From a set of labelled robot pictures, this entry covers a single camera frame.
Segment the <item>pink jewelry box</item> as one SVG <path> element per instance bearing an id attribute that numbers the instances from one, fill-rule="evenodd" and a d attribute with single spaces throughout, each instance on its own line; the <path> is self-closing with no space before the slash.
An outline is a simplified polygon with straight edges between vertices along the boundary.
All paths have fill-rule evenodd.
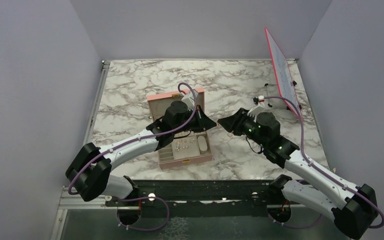
<path id="1" fill-rule="evenodd" d="M 182 100 L 183 96 L 188 92 L 166 92 L 147 96 L 149 112 L 155 121 L 165 113 L 166 109 L 174 101 Z M 208 143 L 208 151 L 201 154 L 198 148 L 197 137 L 204 136 Z M 194 133 L 188 130 L 174 135 L 175 139 L 172 143 L 157 151 L 158 165 L 164 169 L 187 166 L 192 164 L 200 164 L 209 162 L 213 159 L 213 153 L 210 146 L 207 131 Z"/>

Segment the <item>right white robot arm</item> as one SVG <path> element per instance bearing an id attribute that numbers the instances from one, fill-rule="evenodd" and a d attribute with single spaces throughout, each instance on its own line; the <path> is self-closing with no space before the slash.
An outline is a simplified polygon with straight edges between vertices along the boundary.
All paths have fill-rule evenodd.
<path id="1" fill-rule="evenodd" d="M 327 170 L 303 153 L 302 148 L 281 135 L 281 124 L 270 112 L 257 116 L 240 108 L 234 115 L 217 121 L 227 132 L 246 136 L 262 147 L 262 154 L 272 163 L 301 178 L 285 180 L 268 190 L 269 199 L 300 203 L 330 219 L 347 237 L 359 240 L 378 217 L 375 190 L 361 186 Z"/>

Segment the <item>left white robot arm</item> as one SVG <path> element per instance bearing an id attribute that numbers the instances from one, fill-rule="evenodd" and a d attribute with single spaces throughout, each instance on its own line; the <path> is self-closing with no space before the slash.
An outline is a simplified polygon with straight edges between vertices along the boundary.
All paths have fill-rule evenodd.
<path id="1" fill-rule="evenodd" d="M 134 182 L 128 176 L 112 176 L 112 170 L 143 154 L 166 147 L 178 133 L 201 133 L 216 125 L 200 105 L 189 109 L 186 103 L 174 101 L 163 116 L 130 138 L 101 147 L 92 142 L 85 144 L 65 172 L 70 181 L 68 193 L 80 195 L 85 202 L 103 195 L 116 197 L 124 205 L 132 205 L 137 200 Z"/>

